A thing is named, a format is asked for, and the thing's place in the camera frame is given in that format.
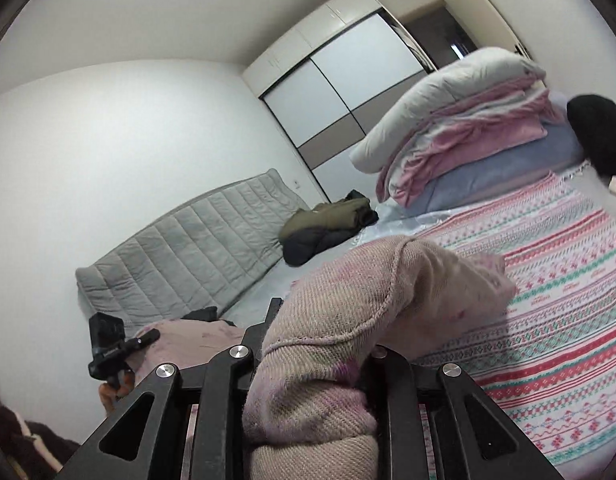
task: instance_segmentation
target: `striped blanket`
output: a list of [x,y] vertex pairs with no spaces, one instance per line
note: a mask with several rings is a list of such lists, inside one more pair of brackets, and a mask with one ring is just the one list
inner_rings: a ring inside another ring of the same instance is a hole
[[460,364],[566,478],[603,469],[616,443],[616,222],[551,174],[422,237],[504,254],[519,292],[504,319],[419,364]]

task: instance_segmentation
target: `bed sheet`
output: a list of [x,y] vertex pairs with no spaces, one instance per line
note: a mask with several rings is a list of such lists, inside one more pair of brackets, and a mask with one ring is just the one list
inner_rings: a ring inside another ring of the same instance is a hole
[[422,234],[504,254],[519,293],[504,317],[419,364],[459,364],[566,480],[598,474],[616,451],[616,221],[576,178],[594,184],[550,175]]

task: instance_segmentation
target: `gray quilted headboard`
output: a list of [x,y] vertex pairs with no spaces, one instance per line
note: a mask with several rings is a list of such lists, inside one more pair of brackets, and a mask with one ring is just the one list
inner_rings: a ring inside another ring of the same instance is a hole
[[301,198],[268,170],[204,193],[76,270],[92,309],[126,334],[216,305],[225,312],[281,258],[277,235]]

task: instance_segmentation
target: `black bag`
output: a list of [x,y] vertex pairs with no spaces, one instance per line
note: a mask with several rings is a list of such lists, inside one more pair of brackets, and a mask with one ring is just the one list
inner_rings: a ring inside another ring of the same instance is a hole
[[568,121],[599,176],[616,175],[616,104],[599,95],[568,102]]

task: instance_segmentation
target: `silver screw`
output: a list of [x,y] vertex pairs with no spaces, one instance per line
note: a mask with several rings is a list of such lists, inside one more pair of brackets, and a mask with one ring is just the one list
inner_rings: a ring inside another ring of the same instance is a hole
[[174,373],[175,373],[175,368],[170,364],[161,365],[159,368],[157,368],[157,375],[164,379],[166,377],[170,377]]
[[445,373],[448,377],[459,377],[461,374],[461,368],[459,368],[454,363],[448,363],[447,365],[443,365],[443,373]]
[[241,359],[242,357],[245,357],[249,353],[250,351],[248,350],[248,347],[243,346],[243,345],[236,345],[230,349],[230,355],[234,357],[235,359]]
[[375,359],[384,359],[384,357],[388,355],[388,351],[383,346],[376,346],[373,348],[373,351],[370,352],[370,355]]

